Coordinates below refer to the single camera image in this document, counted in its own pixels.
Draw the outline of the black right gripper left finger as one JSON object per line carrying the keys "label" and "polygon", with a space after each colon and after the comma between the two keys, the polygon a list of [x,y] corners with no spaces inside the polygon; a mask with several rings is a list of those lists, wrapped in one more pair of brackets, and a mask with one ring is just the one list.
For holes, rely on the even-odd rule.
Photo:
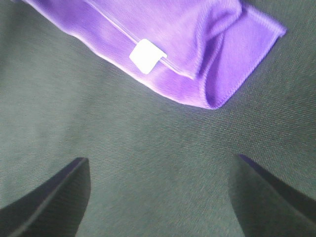
{"label": "black right gripper left finger", "polygon": [[74,237],[90,198],[87,158],[76,158],[0,210],[2,237]]}

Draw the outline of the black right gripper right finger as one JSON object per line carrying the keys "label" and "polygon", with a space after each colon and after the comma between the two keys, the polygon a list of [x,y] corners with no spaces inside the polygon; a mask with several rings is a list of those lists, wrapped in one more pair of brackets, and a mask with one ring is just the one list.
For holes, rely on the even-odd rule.
{"label": "black right gripper right finger", "polygon": [[316,201],[245,155],[232,161],[229,197],[246,237],[314,237]]}

